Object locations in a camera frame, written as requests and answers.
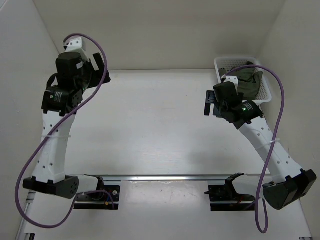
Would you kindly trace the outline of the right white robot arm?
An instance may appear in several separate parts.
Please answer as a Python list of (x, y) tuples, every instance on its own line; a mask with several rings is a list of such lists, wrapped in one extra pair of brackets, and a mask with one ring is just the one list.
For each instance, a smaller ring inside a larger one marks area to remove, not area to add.
[(258, 193), (272, 208), (281, 210), (308, 193), (317, 180), (315, 172), (304, 170), (290, 157), (273, 138), (259, 106), (252, 100), (243, 101), (243, 94), (237, 92), (233, 82), (224, 81), (206, 92), (204, 115), (209, 116), (211, 109), (214, 116), (233, 124), (247, 138), (271, 175), (258, 190), (259, 184), (245, 174), (234, 174), (225, 181), (227, 198), (236, 200), (241, 195)]

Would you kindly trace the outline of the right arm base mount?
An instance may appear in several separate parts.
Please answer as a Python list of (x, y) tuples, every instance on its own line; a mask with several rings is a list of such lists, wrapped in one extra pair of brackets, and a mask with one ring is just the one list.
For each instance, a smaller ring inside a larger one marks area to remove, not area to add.
[(233, 185), (234, 180), (244, 175), (244, 173), (236, 173), (228, 177), (224, 184), (208, 186), (208, 191), (204, 194), (209, 196), (211, 212), (255, 211), (255, 197), (238, 193)]

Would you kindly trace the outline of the olive green shorts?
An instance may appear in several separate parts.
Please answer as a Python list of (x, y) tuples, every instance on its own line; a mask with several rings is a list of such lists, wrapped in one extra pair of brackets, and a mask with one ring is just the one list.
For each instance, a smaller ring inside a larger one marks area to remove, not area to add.
[[(221, 82), (224, 81), (223, 76), (227, 74), (225, 68), (218, 70)], [(243, 100), (254, 101), (260, 91), (263, 72), (256, 68), (244, 68), (234, 71), (231, 76), (236, 76), (239, 81), (237, 92), (243, 94)]]

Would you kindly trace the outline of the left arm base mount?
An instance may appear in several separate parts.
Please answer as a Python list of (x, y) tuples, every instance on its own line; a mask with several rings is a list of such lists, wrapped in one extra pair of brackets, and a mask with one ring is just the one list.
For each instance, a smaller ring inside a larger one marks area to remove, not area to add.
[(96, 193), (82, 193), (76, 197), (75, 210), (111, 210), (119, 209), (121, 186), (120, 183), (105, 181), (99, 177)]

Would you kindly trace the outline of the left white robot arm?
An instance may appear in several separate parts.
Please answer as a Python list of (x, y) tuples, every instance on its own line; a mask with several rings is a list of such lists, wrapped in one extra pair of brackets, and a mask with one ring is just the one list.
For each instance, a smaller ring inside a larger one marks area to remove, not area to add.
[[(42, 140), (34, 153), (38, 156), (31, 177), (23, 180), (23, 188), (35, 192), (72, 199), (86, 193), (93, 200), (105, 194), (103, 180), (99, 176), (67, 175), (65, 161), (71, 127), (77, 112), (111, 81), (106, 55), (93, 54), (98, 66), (95, 69), (86, 54), (83, 35), (71, 35), (64, 40), (64, 52), (56, 61), (53, 74), (44, 91)], [(93, 96), (83, 99), (87, 89), (94, 89)]]

